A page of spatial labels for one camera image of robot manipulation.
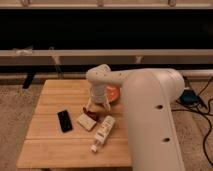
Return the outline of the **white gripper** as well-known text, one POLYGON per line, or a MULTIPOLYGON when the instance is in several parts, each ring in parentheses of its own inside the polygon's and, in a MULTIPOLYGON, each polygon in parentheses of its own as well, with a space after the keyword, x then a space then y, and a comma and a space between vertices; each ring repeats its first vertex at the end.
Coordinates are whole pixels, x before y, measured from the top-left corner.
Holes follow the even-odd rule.
POLYGON ((106 86, 105 85, 92 85, 90 89, 90 98, 88 100, 88 103, 86 105, 86 110, 90 111, 92 102, 96 104, 103 105, 104 109, 108 112, 111 111, 111 106, 107 99, 106 94, 106 86))

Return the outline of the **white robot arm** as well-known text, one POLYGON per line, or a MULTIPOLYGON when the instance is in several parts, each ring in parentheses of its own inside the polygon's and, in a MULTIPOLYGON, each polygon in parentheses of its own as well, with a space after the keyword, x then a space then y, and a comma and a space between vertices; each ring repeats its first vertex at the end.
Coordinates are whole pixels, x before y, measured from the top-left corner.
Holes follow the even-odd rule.
POLYGON ((86 72, 89 105, 109 108, 106 87, 121 88, 123 117, 133 171, 185 171, 171 111, 184 90, 176 70, 145 68, 113 71, 106 64, 86 72))

